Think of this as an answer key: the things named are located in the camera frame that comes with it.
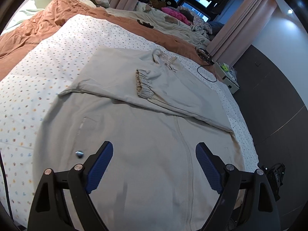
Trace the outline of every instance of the blue gripper pad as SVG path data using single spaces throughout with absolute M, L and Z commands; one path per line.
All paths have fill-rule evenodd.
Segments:
M 87 186 L 85 188 L 87 194 L 97 189 L 112 156 L 113 145 L 109 142 L 88 173 Z
M 196 157 L 211 188 L 222 194 L 224 188 L 221 185 L 221 174 L 200 144 L 196 146 Z

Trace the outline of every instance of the brown blanket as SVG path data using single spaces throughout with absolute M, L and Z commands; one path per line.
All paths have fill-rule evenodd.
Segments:
M 197 55 L 194 45 L 176 36 L 165 35 L 155 29 L 144 27 L 133 19 L 112 16 L 104 8 L 92 8 L 79 0 L 52 0 L 44 11 L 0 37 L 0 80 L 42 40 L 53 35 L 68 19 L 77 14 L 108 20 L 199 65 L 207 65 Z M 216 74 L 213 66 L 206 69 Z

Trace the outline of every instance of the gray floor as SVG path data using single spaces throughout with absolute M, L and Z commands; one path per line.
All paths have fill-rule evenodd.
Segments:
M 308 110 L 288 79 L 258 49 L 234 65 L 240 89 L 234 94 L 253 137 L 259 161 L 286 166 L 277 202 L 281 230 L 293 223 L 308 199 L 306 173 Z

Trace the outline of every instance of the bed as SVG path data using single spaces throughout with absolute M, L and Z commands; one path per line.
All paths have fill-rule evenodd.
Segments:
M 252 138 L 227 86 L 219 81 L 209 82 L 198 74 L 197 67 L 205 63 L 196 54 L 194 45 L 159 31 L 153 33 L 153 30 L 134 19 L 112 16 L 103 8 L 91 8 L 79 0 L 53 0 L 44 11 L 0 38 L 0 65 L 3 67 L 0 73 L 0 149 L 13 216 L 20 224 L 27 226 L 35 193 L 33 174 L 42 173 L 33 171 L 33 150 L 42 122 L 58 94 L 72 86 L 92 57 L 104 47 L 136 51 L 160 49 L 176 57 L 190 74 L 217 93 L 232 129 L 232 134 L 227 134 L 228 142 L 235 143 L 232 146 L 234 158 L 228 160 L 226 157 L 226 161 L 249 172 L 257 168 L 258 156 Z M 213 67 L 200 72 L 209 80 L 215 78 Z M 222 131 L 215 130 L 215 133 L 222 134 Z M 0 199 L 7 207 L 2 176 L 0 181 Z M 207 190 L 206 209 L 201 211 L 204 216 L 192 216 L 189 225 L 192 230 L 200 228 L 218 197 L 213 190 Z M 104 219 L 112 226 L 113 222 L 108 220 Z

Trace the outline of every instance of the bed sheet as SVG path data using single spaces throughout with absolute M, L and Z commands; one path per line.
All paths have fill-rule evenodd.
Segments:
M 5 163 L 14 218 L 27 226 L 35 189 L 32 186 L 32 154 L 40 122 L 56 95 L 67 88 L 99 46 L 153 50 L 159 47 L 177 57 L 193 75 L 214 89 L 227 113 L 241 147 L 245 170 L 257 168 L 258 156 L 243 116 L 227 86 L 208 82 L 197 73 L 198 64 L 132 34 L 116 24 L 76 15 L 53 36 L 43 40 L 12 69 L 0 85 L 0 149 Z M 202 69 L 204 77 L 214 80 Z M 6 206 L 3 177 L 0 199 Z

